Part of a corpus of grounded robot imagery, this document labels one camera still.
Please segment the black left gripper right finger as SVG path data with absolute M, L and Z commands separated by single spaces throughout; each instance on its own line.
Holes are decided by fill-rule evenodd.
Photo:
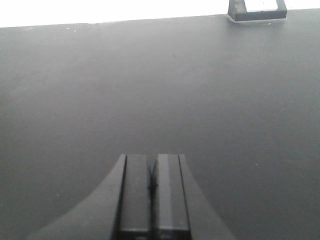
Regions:
M 211 207 L 183 154 L 159 154 L 153 168 L 155 240 L 234 240 Z

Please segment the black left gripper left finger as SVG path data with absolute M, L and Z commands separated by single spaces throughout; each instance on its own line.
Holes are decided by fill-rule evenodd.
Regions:
M 120 155 L 91 194 L 27 239 L 150 240 L 150 177 L 146 155 Z

